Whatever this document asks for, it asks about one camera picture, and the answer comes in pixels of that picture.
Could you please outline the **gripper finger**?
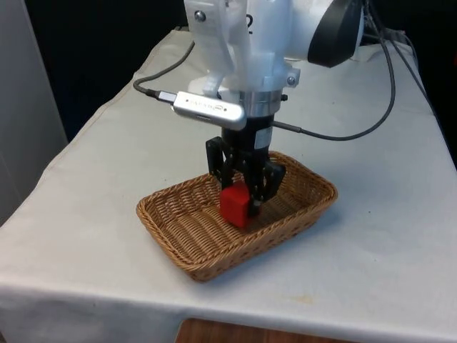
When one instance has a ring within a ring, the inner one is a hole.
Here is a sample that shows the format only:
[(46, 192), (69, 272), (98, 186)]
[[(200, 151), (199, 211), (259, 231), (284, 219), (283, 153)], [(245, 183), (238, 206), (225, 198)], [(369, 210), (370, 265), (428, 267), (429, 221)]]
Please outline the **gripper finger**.
[(221, 189), (232, 186), (235, 181), (246, 181), (244, 150), (236, 141), (225, 141), (216, 136), (206, 142), (209, 174), (216, 178)]
[(269, 155), (248, 159), (245, 184), (249, 191), (248, 217), (256, 217), (262, 204), (275, 197), (286, 175), (286, 167), (272, 161)]

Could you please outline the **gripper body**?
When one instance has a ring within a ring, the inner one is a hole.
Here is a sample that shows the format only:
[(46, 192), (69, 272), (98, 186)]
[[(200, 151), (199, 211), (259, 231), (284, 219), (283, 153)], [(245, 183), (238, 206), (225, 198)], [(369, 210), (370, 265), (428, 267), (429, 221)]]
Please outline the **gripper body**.
[(235, 151), (268, 154), (273, 133), (274, 115), (249, 117), (242, 130), (222, 129), (221, 138)]

